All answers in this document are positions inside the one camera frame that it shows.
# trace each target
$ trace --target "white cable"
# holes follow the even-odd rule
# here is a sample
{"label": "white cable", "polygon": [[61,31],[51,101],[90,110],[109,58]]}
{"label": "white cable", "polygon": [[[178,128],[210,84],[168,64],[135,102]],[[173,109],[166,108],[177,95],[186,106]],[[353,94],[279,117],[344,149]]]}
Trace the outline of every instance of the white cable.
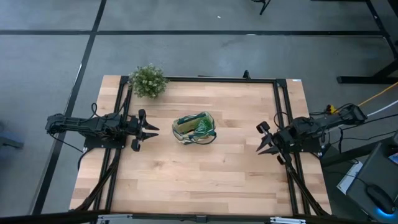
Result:
{"label": "white cable", "polygon": [[[377,110],[377,111],[375,111],[375,112],[373,112],[373,113],[369,113],[367,116],[369,117],[369,116],[375,115],[375,114],[377,114],[377,113],[379,113],[379,112],[382,112],[382,111],[384,111],[385,109],[387,109],[387,108],[393,106],[393,105],[396,104],[396,103],[398,103],[398,100],[396,100],[396,101],[393,102],[393,103],[390,103],[389,105],[387,105],[387,106],[385,106],[385,107],[383,107],[383,108],[381,108],[381,109],[379,109],[379,110]],[[339,126],[337,126],[337,127],[331,128],[331,129],[325,131],[325,133],[329,133],[329,132],[331,132],[331,131],[334,131],[334,130],[340,128],[341,126],[344,126],[344,124],[341,124],[341,125],[339,125]]]}

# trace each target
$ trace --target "concrete floor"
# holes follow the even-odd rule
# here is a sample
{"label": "concrete floor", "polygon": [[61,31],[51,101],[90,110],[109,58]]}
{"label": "concrete floor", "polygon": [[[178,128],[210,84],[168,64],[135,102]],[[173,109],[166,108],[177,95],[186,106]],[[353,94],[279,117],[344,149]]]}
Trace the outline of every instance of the concrete floor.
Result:
{"label": "concrete floor", "polygon": [[[0,29],[92,28],[100,0],[0,1]],[[398,19],[385,1],[373,1],[384,25],[398,37]],[[272,1],[263,16],[249,0],[108,1],[100,30],[377,30],[363,2]],[[86,47],[86,35],[0,35],[0,120],[25,142],[20,150],[0,150],[0,216],[29,213],[53,139],[44,126],[65,109]],[[383,39],[358,37],[280,37],[250,35],[97,36],[76,101],[74,116],[89,116],[103,75],[126,75],[153,63],[166,75],[302,79],[308,108],[360,103],[385,85],[339,85],[339,75],[369,76],[392,61]],[[368,103],[372,112],[396,100],[391,90]],[[396,113],[391,108],[378,116]],[[345,133],[364,138],[397,129],[398,119],[371,123]],[[338,139],[332,134],[332,141]],[[66,142],[83,144],[78,134]],[[365,144],[347,140],[344,150]],[[64,146],[44,206],[45,213],[67,211],[80,154]],[[346,169],[345,165],[334,169]],[[333,213],[363,218],[339,192],[340,177],[326,176]]]}

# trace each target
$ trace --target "potted plant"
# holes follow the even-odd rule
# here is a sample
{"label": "potted plant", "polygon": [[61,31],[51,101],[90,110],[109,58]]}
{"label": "potted plant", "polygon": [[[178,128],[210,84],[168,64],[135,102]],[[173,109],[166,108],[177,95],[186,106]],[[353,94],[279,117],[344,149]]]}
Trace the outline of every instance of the potted plant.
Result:
{"label": "potted plant", "polygon": [[166,90],[169,81],[163,77],[163,71],[152,64],[137,67],[129,74],[129,88],[139,97],[147,96],[155,99]]}

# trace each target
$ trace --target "green bag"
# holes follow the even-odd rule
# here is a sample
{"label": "green bag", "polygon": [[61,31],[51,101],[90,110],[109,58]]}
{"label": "green bag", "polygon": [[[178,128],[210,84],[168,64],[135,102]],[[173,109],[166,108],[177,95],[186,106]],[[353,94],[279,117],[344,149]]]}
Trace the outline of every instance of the green bag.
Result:
{"label": "green bag", "polygon": [[[185,145],[191,143],[210,144],[217,138],[214,119],[206,111],[176,119],[173,122],[172,129],[174,136]],[[210,136],[214,136],[211,141],[206,143],[199,142],[208,139]]]}

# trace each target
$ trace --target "wooden tabletop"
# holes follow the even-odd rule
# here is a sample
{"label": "wooden tabletop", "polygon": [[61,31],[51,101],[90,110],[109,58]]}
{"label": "wooden tabletop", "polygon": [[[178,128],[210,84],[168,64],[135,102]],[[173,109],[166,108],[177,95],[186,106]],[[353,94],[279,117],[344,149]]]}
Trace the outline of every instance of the wooden tabletop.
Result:
{"label": "wooden tabletop", "polygon": [[[104,76],[98,114],[113,112],[119,81],[120,76]],[[301,81],[287,80],[287,84],[293,116],[308,116]],[[148,122],[160,128],[160,135],[143,142],[140,152],[129,147],[134,137],[127,139],[112,212],[291,215],[285,167],[276,155],[256,154],[261,141],[256,125],[267,121],[271,131],[276,131],[271,84],[170,82],[156,100],[134,95],[129,114],[139,109],[146,110]],[[179,143],[172,134],[173,121],[202,111],[214,117],[217,139],[207,146]],[[103,156],[104,149],[94,149],[82,160],[70,208],[79,206],[93,190]],[[301,153],[301,158],[308,189],[330,212],[319,161],[308,153]],[[104,208],[107,191],[106,185],[100,208]],[[296,194],[302,212],[297,186]]]}

